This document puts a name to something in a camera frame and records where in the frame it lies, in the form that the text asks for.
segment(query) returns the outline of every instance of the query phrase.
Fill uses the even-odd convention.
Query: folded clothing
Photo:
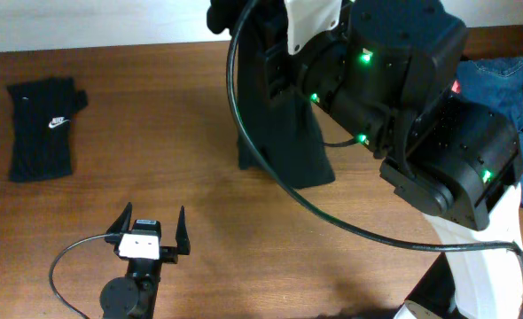
[[[523,157],[523,58],[468,61],[458,66],[461,94],[513,121]],[[521,177],[523,206],[523,176]]]
[[[33,182],[73,173],[68,134],[72,116],[84,108],[84,91],[72,78],[50,78],[7,87],[13,102],[13,182]]]

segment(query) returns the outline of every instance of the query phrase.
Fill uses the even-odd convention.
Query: nike logo
[[[59,118],[53,118],[51,122],[49,122],[49,128],[56,128],[59,125],[65,124],[69,120],[65,120],[64,117]]]

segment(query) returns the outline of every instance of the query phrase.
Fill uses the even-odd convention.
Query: blue jeans
[[[463,62],[458,66],[457,79],[463,96],[513,121],[523,156],[523,58]],[[521,186],[523,206],[523,176]]]

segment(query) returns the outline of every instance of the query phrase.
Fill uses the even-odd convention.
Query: green led
[[[364,53],[362,56],[360,56],[360,60],[364,64],[370,64],[372,55],[373,53]]]
[[[485,170],[482,174],[482,182],[488,183],[490,179],[492,179],[492,172],[490,172],[489,170]]]
[[[356,137],[356,139],[358,140],[358,142],[360,142],[361,144],[366,144],[368,145],[370,143],[370,141],[368,141],[368,137],[364,134],[361,134],[359,136]]]
[[[313,93],[313,95],[311,95],[311,102],[313,102],[313,103],[321,102],[321,99],[318,97],[318,94]]]

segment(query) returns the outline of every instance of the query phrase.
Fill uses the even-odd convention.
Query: wooden table
[[[187,208],[191,256],[163,268],[156,318],[310,318],[401,304],[436,254],[350,235],[305,211],[263,172],[238,170],[224,88],[227,45],[0,54],[0,318],[75,318],[52,295],[49,266],[65,246],[105,232],[129,201],[134,218],[161,221],[163,245],[174,244],[179,206]],[[50,75],[73,76],[89,95],[74,119],[74,174],[9,183],[5,85]],[[317,116],[327,141],[347,138]],[[303,195],[368,230],[437,242],[363,147],[328,155],[337,182]],[[126,267],[110,245],[91,243],[62,260],[56,285],[98,318],[101,289]]]

